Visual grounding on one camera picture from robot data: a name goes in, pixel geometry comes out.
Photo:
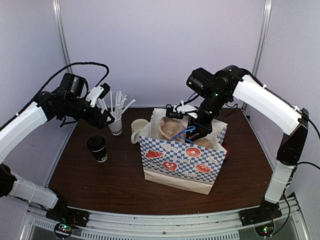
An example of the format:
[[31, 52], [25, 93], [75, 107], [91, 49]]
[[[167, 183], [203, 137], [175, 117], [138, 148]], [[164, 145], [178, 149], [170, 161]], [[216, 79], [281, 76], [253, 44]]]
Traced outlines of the cardboard cup carrier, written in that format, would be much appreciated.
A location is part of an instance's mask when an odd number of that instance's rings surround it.
[[187, 134], [185, 132], [182, 132], [185, 129], [186, 128], [177, 120], [173, 118], [162, 117], [159, 122], [158, 137], [161, 140], [178, 141], [181, 143], [199, 145], [209, 149], [212, 149], [214, 147], [214, 145], [205, 137], [192, 142], [185, 140]]

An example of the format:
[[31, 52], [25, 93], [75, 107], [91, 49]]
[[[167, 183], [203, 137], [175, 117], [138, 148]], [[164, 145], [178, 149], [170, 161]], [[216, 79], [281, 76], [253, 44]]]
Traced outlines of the blue checkered paper bag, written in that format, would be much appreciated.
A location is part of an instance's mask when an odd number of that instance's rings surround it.
[[[213, 148], [160, 139], [159, 125], [166, 117], [163, 108], [154, 108], [150, 122], [139, 134], [144, 178], [162, 185], [208, 195], [218, 177], [227, 151], [222, 143], [228, 124], [214, 119], [207, 138]], [[176, 119], [187, 128], [188, 118]]]

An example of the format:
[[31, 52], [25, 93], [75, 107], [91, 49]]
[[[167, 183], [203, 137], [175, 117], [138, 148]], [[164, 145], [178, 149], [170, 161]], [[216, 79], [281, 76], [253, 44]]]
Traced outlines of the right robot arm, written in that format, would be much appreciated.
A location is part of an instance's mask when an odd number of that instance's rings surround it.
[[203, 101], [188, 121], [194, 129], [186, 134], [192, 142], [206, 137], [213, 131], [212, 121], [221, 108], [233, 100], [241, 101], [265, 117], [281, 132], [274, 170], [265, 195], [255, 208], [259, 220], [266, 221], [279, 208], [285, 189], [291, 183], [295, 166], [303, 153], [308, 132], [309, 112], [283, 99], [262, 84], [249, 70], [229, 65], [216, 73], [200, 67], [193, 70], [186, 81]]

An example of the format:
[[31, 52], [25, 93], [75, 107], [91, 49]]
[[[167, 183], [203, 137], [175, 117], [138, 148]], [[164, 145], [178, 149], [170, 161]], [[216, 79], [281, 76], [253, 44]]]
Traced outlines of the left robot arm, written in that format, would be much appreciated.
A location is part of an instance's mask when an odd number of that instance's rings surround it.
[[13, 196], [29, 203], [35, 203], [52, 211], [61, 222], [72, 218], [72, 211], [66, 202], [53, 190], [42, 187], [11, 171], [4, 164], [9, 153], [38, 127], [57, 118], [66, 125], [65, 118], [75, 121], [85, 120], [89, 125], [103, 129], [114, 122], [108, 110], [97, 106], [110, 91], [107, 83], [95, 86], [84, 97], [83, 88], [88, 85], [83, 77], [65, 73], [59, 87], [53, 92], [42, 91], [37, 94], [22, 113], [17, 114], [0, 131], [0, 195]]

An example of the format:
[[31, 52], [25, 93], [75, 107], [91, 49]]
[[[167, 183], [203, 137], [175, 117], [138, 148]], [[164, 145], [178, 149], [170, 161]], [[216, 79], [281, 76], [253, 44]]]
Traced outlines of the white paper cup with straws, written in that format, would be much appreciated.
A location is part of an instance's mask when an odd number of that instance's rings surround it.
[[113, 113], [111, 115], [114, 117], [114, 122], [109, 124], [108, 127], [113, 136], [119, 136], [123, 132], [122, 118], [117, 118]]

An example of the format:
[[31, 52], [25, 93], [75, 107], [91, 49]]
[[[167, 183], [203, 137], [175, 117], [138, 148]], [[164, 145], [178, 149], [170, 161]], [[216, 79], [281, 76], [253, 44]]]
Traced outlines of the red floral plate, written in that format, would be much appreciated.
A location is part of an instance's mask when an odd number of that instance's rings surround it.
[[222, 142], [222, 146], [226, 150], [225, 159], [227, 160], [230, 156], [230, 147], [225, 141]]

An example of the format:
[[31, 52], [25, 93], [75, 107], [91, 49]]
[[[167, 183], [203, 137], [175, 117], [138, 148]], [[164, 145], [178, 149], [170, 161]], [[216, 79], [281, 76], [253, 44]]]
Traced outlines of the white ceramic mug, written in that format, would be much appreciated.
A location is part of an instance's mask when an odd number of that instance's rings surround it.
[[131, 143], [136, 144], [139, 142], [139, 135], [141, 130], [149, 123], [148, 120], [139, 118], [131, 123]]

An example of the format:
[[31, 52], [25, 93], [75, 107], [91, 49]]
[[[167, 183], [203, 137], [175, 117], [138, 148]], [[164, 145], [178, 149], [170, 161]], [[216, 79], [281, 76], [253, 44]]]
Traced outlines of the aluminium front rail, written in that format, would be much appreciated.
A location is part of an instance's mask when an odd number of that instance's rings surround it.
[[[295, 196], [287, 198], [290, 216], [272, 237], [256, 232], [258, 223], [243, 225], [244, 209], [182, 215], [134, 215], [86, 210], [85, 227], [78, 226], [66, 240], [311, 240]], [[54, 232], [56, 221], [40, 207], [29, 205], [18, 240], [61, 240]]]

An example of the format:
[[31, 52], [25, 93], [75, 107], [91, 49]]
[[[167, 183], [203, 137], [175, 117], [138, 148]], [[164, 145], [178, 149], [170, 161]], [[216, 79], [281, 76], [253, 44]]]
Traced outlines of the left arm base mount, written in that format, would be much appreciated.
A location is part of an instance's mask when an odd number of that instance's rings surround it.
[[41, 208], [46, 212], [46, 218], [56, 221], [53, 233], [59, 239], [66, 239], [80, 231], [80, 227], [86, 227], [90, 213], [70, 207], [55, 207], [54, 209]]

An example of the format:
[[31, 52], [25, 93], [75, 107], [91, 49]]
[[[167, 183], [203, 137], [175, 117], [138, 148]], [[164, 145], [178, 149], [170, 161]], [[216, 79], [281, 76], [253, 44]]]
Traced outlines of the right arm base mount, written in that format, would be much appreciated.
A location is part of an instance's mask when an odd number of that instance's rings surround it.
[[239, 213], [242, 226], [253, 226], [255, 233], [260, 237], [271, 237], [275, 230], [275, 219], [282, 216], [280, 209], [270, 210], [258, 206], [241, 210]]

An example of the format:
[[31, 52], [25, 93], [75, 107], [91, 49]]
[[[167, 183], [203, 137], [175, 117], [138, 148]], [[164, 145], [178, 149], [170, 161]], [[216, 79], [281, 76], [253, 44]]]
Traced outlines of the left aluminium post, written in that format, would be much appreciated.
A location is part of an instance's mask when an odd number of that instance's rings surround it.
[[70, 61], [70, 55], [69, 55], [68, 46], [67, 46], [66, 35], [64, 31], [60, 1], [52, 0], [52, 6], [53, 6], [53, 14], [54, 14], [54, 18], [57, 26], [58, 37], [60, 41], [64, 64], [69, 65], [71, 61]]

